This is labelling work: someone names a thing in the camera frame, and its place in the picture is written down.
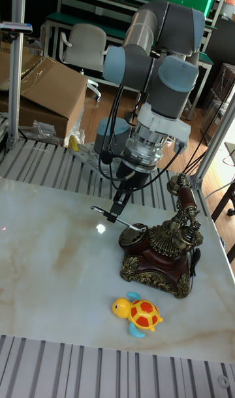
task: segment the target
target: wooden floor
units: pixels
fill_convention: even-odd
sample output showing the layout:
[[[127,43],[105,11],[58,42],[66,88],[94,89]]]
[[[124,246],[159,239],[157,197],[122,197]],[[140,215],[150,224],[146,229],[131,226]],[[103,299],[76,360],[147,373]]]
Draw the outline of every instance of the wooden floor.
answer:
[[[96,103],[94,93],[92,93],[90,90],[87,91],[85,111],[81,124],[81,128],[85,131],[85,142],[92,142],[95,140],[98,124],[103,118],[108,116],[117,91],[116,88],[105,85],[100,85],[99,89],[102,93],[101,101],[99,103]],[[123,97],[121,99],[118,110],[118,116],[120,118],[123,118],[126,112],[133,109],[136,96],[137,93],[131,91],[123,92]],[[185,168],[187,162],[191,158],[193,152],[195,151],[195,148],[198,146],[198,143],[201,140],[202,134],[199,127],[202,120],[202,115],[200,113],[200,110],[198,109],[196,109],[195,112],[196,118],[194,120],[191,120],[190,122],[186,121],[188,124],[191,125],[192,129],[189,137],[188,149],[186,149],[186,151],[184,151],[184,153],[180,155],[177,160],[169,167],[169,169],[172,171],[181,172]],[[195,159],[206,149],[207,146],[203,141],[200,145]],[[158,167],[163,168],[169,162],[173,155],[173,146],[165,145],[163,148],[163,158],[158,163]],[[222,144],[203,181],[202,191],[205,197],[208,196],[212,191],[232,181],[235,173],[235,168],[229,165],[225,165],[223,163],[223,159],[227,156],[227,149],[225,145]],[[230,158],[228,158],[226,161],[233,165],[233,162]],[[226,190],[227,188],[222,189],[208,197],[207,204],[210,213],[214,211],[215,207],[221,200]],[[235,216],[227,216],[227,210],[229,208],[233,208],[232,202],[228,203],[223,213],[220,215],[215,223],[219,235],[222,236],[225,241],[226,252],[228,252],[233,246],[235,239]],[[232,264],[232,268],[234,268],[235,271],[235,260]]]

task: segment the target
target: yellow turtle head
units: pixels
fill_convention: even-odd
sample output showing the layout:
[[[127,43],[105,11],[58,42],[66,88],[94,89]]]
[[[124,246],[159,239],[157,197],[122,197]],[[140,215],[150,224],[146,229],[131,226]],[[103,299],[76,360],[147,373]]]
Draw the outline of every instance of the yellow turtle head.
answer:
[[[120,318],[128,318],[131,303],[126,298],[119,298],[112,305],[112,312]]]

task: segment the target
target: metal grating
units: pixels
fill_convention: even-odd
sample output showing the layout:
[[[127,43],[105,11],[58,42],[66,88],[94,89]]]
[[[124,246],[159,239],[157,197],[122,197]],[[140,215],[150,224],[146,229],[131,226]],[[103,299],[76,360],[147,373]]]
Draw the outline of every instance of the metal grating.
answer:
[[[153,178],[158,172],[159,169],[150,177]],[[163,173],[145,189],[134,192],[131,202],[176,211],[176,198],[166,190],[166,184],[173,175],[171,171]],[[20,139],[15,148],[6,154],[0,163],[0,176],[109,199],[115,194],[115,189],[108,180],[89,170],[70,150],[31,140]],[[201,214],[209,216],[203,196],[198,190],[195,190],[195,198]]]
[[[235,365],[2,336],[0,398],[235,397]]]
[[[167,171],[135,192],[131,202],[176,211],[176,200],[166,190],[172,175]],[[70,150],[23,139],[1,160],[0,176],[109,199],[115,192]],[[195,197],[201,214],[209,216],[200,191]],[[227,388],[220,386],[219,376]],[[235,365],[4,335],[0,340],[0,398],[235,398],[234,379]]]

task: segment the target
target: blue joint cap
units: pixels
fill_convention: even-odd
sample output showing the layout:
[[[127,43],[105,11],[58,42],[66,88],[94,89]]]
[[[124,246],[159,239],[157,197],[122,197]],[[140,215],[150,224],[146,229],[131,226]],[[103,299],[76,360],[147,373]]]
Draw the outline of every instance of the blue joint cap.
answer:
[[[168,56],[159,67],[158,76],[171,90],[187,93],[195,85],[198,68],[176,56]]]
[[[103,77],[109,82],[121,84],[125,73],[125,51],[122,46],[111,46],[105,57]]]
[[[100,121],[98,130],[97,130],[97,134],[104,135],[104,132],[105,132],[105,129],[107,126],[107,122],[108,122],[108,118],[104,118]],[[130,127],[129,127],[128,123],[124,119],[122,119],[122,118],[116,119],[116,124],[115,124],[115,128],[114,128],[116,135],[126,132],[129,128]],[[108,127],[107,135],[109,135],[109,134],[110,134],[110,125]]]

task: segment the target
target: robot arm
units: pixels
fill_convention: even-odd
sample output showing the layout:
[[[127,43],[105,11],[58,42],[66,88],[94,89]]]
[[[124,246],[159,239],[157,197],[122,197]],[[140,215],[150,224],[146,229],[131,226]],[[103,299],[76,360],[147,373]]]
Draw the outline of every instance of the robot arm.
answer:
[[[108,219],[115,221],[132,190],[143,187],[169,135],[174,150],[187,147],[191,127],[180,121],[189,93],[198,76],[196,55],[204,31],[203,13],[166,1],[152,1],[133,17],[123,46],[111,46],[103,77],[148,94],[137,117],[134,133],[126,141],[117,170],[121,181]],[[153,42],[169,55],[149,56]]]

